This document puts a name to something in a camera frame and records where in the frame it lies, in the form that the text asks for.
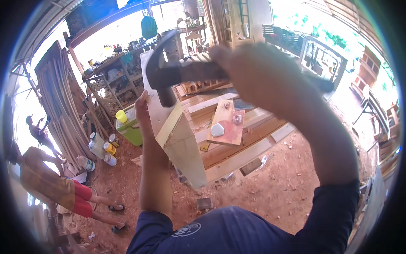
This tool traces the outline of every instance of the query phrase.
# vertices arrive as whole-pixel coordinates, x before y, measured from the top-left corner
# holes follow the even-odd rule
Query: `navy blue shirt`
[[[143,211],[127,253],[344,253],[358,200],[358,180],[316,188],[296,235],[236,206],[214,209],[176,231],[166,215]]]

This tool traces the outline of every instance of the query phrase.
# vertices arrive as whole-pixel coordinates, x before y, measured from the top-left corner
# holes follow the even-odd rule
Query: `flip-flop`
[[[124,223],[124,227],[118,229],[118,228],[116,227],[116,225],[114,225],[114,227],[111,228],[111,231],[112,231],[113,233],[115,233],[115,234],[120,234],[120,232],[123,231],[123,229],[125,228],[125,226],[126,226],[126,224]]]
[[[114,208],[114,206],[108,206],[108,209],[109,209],[110,211],[112,211],[112,212],[121,212],[121,211],[124,211],[125,206],[124,206],[123,204],[117,204],[117,205],[122,206],[123,209],[117,210],[116,208]]]

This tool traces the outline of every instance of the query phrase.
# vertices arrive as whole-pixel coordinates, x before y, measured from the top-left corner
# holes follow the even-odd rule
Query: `hammer handle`
[[[182,82],[229,80],[230,76],[215,62],[192,62],[180,67]]]

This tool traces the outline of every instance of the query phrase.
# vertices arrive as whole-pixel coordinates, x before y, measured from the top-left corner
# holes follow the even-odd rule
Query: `claw hammer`
[[[146,67],[149,85],[152,89],[157,90],[161,105],[167,108],[176,103],[176,97],[171,88],[173,85],[188,81],[230,80],[230,76],[215,62],[190,62],[184,66],[177,63],[176,66],[173,66],[173,63],[163,61],[162,52],[176,33],[176,30],[167,33],[151,55]],[[320,92],[328,93],[334,89],[335,85],[330,80],[306,73],[303,76]]]

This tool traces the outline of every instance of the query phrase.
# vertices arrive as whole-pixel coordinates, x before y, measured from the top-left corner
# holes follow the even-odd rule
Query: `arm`
[[[58,211],[56,210],[56,203],[54,201],[50,200],[46,196],[44,196],[41,193],[37,192],[36,190],[30,190],[29,193],[34,198],[39,199],[41,202],[46,204],[50,209],[51,215],[56,215],[58,213]]]
[[[40,122],[42,122],[44,119],[43,118],[41,118],[39,121],[38,121],[38,123],[37,123],[37,125],[36,125],[36,127],[38,127],[39,128],[39,123]]]
[[[44,151],[42,151],[41,157],[42,157],[41,158],[42,161],[49,161],[49,162],[54,163],[56,165],[56,168],[58,169],[60,175],[62,177],[65,177],[65,173],[63,172],[63,168],[62,168],[61,161],[60,161],[59,158],[55,158],[53,156],[50,156],[50,155],[46,154]]]
[[[140,185],[140,207],[172,218],[172,187],[169,158],[155,140],[147,110],[148,92],[137,99],[136,117],[143,134],[143,158]]]
[[[211,57],[229,72],[241,98],[293,123],[309,141],[321,185],[358,179],[358,160],[347,130],[296,63],[276,48],[244,45]]]
[[[42,127],[42,129],[39,132],[40,133],[43,132],[45,130],[45,128],[48,126],[48,124],[49,124],[49,121],[46,121],[44,127]]]

